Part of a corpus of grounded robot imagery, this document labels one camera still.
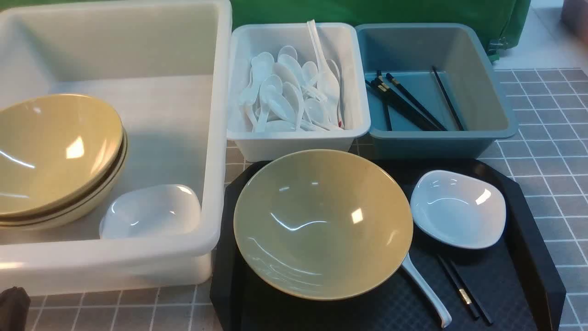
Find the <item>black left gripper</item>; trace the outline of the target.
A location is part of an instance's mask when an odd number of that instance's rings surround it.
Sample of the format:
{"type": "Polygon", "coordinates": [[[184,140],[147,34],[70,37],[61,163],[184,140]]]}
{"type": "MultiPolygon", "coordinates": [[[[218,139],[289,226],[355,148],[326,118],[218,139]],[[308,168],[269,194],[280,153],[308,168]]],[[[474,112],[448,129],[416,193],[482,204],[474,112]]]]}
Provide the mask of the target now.
{"type": "Polygon", "coordinates": [[[0,294],[0,330],[25,331],[31,298],[23,287],[11,287],[0,294]]]}

